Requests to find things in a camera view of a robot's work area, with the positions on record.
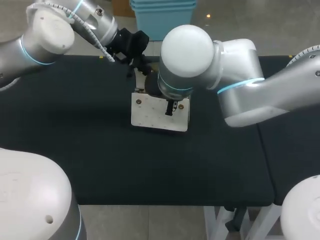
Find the table leg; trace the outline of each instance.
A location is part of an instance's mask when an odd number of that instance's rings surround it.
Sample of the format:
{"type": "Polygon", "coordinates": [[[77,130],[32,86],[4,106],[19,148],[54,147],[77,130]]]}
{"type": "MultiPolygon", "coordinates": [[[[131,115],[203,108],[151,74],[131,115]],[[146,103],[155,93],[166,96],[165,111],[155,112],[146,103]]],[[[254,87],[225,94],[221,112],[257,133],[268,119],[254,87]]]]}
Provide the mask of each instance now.
{"type": "Polygon", "coordinates": [[[216,219],[216,224],[212,230],[212,234],[209,240],[225,240],[229,233],[226,227],[226,222],[231,221],[233,217],[233,211],[227,211],[223,206],[220,207],[218,217],[216,219]]]}
{"type": "Polygon", "coordinates": [[[214,227],[217,224],[216,210],[214,206],[204,206],[203,212],[204,212],[206,239],[210,240],[214,227]]]}
{"type": "Polygon", "coordinates": [[[262,207],[245,240],[265,240],[281,215],[281,206],[262,207]]]}

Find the black table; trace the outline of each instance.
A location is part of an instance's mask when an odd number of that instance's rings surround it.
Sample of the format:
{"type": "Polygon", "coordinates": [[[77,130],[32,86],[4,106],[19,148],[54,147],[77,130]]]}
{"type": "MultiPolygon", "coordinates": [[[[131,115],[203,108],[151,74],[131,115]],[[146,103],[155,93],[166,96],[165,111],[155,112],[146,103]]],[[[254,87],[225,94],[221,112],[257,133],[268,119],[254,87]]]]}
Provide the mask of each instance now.
{"type": "MultiPolygon", "coordinates": [[[[287,62],[286,57],[278,57],[264,72],[271,75],[287,62]]],[[[274,203],[281,206],[296,184],[320,175],[320,106],[287,113],[258,127],[275,190],[274,203]]]]}
{"type": "MultiPolygon", "coordinates": [[[[262,59],[268,63],[268,57],[262,59]]],[[[0,146],[58,163],[79,204],[268,206],[256,125],[226,125],[199,90],[186,133],[131,126],[133,79],[106,59],[65,56],[0,93],[0,146]]]]}

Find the cable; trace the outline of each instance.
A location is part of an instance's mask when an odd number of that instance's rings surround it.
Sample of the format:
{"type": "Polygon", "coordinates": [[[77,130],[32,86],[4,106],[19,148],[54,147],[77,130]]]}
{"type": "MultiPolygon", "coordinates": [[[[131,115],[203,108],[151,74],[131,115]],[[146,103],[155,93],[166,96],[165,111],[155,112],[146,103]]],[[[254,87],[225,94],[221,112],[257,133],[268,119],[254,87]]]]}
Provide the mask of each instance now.
{"type": "Polygon", "coordinates": [[[13,80],[10,84],[8,84],[7,86],[4,86],[2,88],[0,88],[0,92],[3,92],[9,88],[11,88],[13,85],[15,85],[18,81],[20,80],[20,77],[16,78],[15,80],[13,80]]]}
{"type": "Polygon", "coordinates": [[[106,58],[112,63],[115,62],[115,59],[104,49],[104,47],[102,46],[101,42],[96,37],[96,35],[93,33],[93,31],[90,29],[88,24],[85,21],[83,21],[73,11],[71,11],[70,9],[68,9],[68,8],[66,8],[66,7],[64,7],[62,5],[58,5],[58,4],[50,3],[50,2],[36,2],[36,3],[33,3],[33,4],[31,4],[30,6],[27,7],[27,11],[29,11],[30,9],[34,9],[34,7],[36,7],[36,6],[44,6],[44,7],[51,7],[51,8],[55,8],[55,9],[60,9],[60,10],[64,11],[67,15],[72,16],[89,33],[90,37],[95,41],[95,43],[97,44],[99,49],[103,52],[103,54],[106,56],[106,58]]]}
{"type": "Polygon", "coordinates": [[[302,52],[299,52],[298,55],[296,55],[287,65],[287,67],[291,64],[293,64],[295,61],[297,61],[298,59],[302,58],[304,55],[315,52],[320,50],[320,45],[315,45],[315,46],[311,46],[305,50],[303,50],[302,52]]]}

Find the gray floor tile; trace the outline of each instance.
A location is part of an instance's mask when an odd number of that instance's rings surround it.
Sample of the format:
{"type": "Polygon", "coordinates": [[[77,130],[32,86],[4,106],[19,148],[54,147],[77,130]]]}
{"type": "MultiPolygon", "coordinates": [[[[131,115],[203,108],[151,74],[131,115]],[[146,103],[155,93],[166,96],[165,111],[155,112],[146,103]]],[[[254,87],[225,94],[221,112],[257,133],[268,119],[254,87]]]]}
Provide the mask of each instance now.
{"type": "Polygon", "coordinates": [[[204,29],[213,40],[238,38],[239,25],[229,0],[198,0],[191,24],[204,29]]]}
{"type": "Polygon", "coordinates": [[[150,206],[149,240],[206,240],[203,207],[150,206]]]}
{"type": "Polygon", "coordinates": [[[160,56],[162,41],[153,42],[153,56],[160,56]]]}
{"type": "Polygon", "coordinates": [[[143,52],[146,56],[153,56],[154,55],[154,42],[150,41],[148,46],[146,47],[146,50],[143,52]]]}
{"type": "Polygon", "coordinates": [[[0,1],[0,42],[21,36],[27,29],[26,8],[29,1],[0,1]]]}
{"type": "Polygon", "coordinates": [[[260,55],[297,54],[310,47],[310,39],[316,37],[314,31],[319,28],[319,20],[306,1],[234,0],[232,5],[239,38],[251,39],[260,55]]]}
{"type": "Polygon", "coordinates": [[[148,240],[147,206],[83,205],[88,240],[148,240]]]}

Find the blue plastic container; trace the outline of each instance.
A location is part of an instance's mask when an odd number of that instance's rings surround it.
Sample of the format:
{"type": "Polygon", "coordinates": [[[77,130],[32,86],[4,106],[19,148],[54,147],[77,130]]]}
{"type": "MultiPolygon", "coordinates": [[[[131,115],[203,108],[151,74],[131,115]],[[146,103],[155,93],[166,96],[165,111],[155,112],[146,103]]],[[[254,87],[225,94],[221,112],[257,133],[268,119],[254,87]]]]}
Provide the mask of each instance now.
{"type": "Polygon", "coordinates": [[[177,7],[190,7],[197,4],[196,0],[188,0],[181,2],[161,2],[161,3],[152,3],[152,4],[143,4],[136,3],[135,0],[130,1],[132,8],[136,9],[153,9],[153,8],[177,8],[177,7]]]}
{"type": "Polygon", "coordinates": [[[168,4],[168,3],[174,3],[174,4],[180,4],[180,3],[189,3],[189,2],[196,2],[196,0],[131,0],[134,4],[168,4]]]}
{"type": "Polygon", "coordinates": [[[172,29],[190,24],[196,3],[186,7],[131,7],[138,29],[145,32],[151,41],[162,41],[172,29]]]}

